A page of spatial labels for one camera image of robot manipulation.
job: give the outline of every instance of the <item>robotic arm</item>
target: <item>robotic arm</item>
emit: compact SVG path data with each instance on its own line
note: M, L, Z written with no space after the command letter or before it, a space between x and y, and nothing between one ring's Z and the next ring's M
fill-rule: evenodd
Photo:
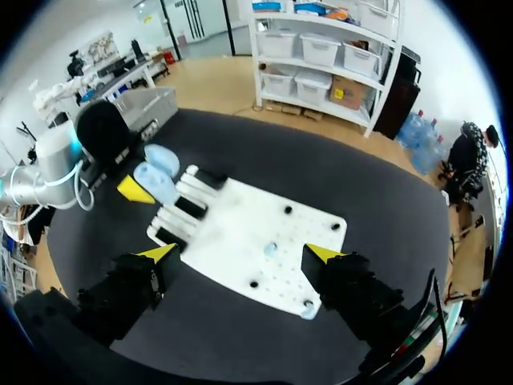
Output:
M16 166L0 177L0 205L49 205L69 209L78 201L83 206L79 196L83 152L73 123L68 121L45 132L38 139L35 151L37 164ZM83 208L92 209L92 204Z

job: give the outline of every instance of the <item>black cable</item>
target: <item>black cable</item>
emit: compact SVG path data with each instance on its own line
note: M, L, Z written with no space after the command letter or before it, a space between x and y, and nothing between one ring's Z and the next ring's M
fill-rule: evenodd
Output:
M440 301L440 292L438 291L438 279L434 278L434 299L436 300L436 308L438 311L438 319L440 320L440 327L442 328L442 352L440 353L440 360L446 355L447 350L447 329L446 321L443 317L442 303Z

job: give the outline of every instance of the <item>water bottle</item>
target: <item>water bottle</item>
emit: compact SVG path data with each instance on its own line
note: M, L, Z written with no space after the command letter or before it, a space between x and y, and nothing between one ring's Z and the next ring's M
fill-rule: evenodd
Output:
M414 149L418 146L419 136L425 129L425 121L422 118L423 110L419 110L418 114L411 114L402 125L398 135L398 141L404 148Z
M417 136L414 138L415 142L412 143L412 149L419 148L429 143L435 142L438 139L438 134L434 129L437 120L433 119L431 124L426 125L424 128L419 129Z
M428 135L424 143L414 150L412 163L421 174L428 174L433 170L444 156L443 136L435 139L434 135Z

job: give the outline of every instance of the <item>plastic storage bin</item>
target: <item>plastic storage bin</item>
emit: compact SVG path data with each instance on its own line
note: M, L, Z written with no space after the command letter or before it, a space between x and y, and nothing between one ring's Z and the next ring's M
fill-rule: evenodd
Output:
M291 30L267 30L258 32L256 36L262 55L274 58L292 58L296 32Z
M265 91L279 96L289 96L292 90L292 75L277 75L262 73Z
M381 71L381 58L373 52L344 43L344 68L374 78Z
M360 14L360 26L362 28L366 28L377 34L382 34L388 39L391 39L392 26L395 19L391 13L366 2L359 3L358 12Z
M253 12L280 12L280 2L254 2L252 4Z
M300 14L302 12L308 12L308 13L313 13L313 14L317 14L318 16L324 16L326 14L326 8L324 8L323 6L320 6L318 4L315 4L313 2L309 2L309 3L306 3L306 4L296 4L294 6L294 10Z
M297 83L297 97L316 105L325 101L333 82L331 75L313 71L300 71L294 79Z
M301 34L303 56L307 63L333 67L338 47L342 45L335 38L323 34Z

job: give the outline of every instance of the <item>black table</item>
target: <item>black table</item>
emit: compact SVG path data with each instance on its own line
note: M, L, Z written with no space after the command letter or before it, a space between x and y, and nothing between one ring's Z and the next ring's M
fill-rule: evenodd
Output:
M278 125L180 110L154 140L190 164L325 210L348 224L343 251L358 251L387 285L420 299L431 268L445 281L448 212L438 190L375 156ZM58 212L48 237L68 296L100 281L109 260L156 247L146 228L157 205L131 203L115 189L131 172L97 190L90 213ZM147 312L115 351L180 375L232 381L332 384L357 374L369 347L335 312L313 321L274 310L184 267L156 312Z

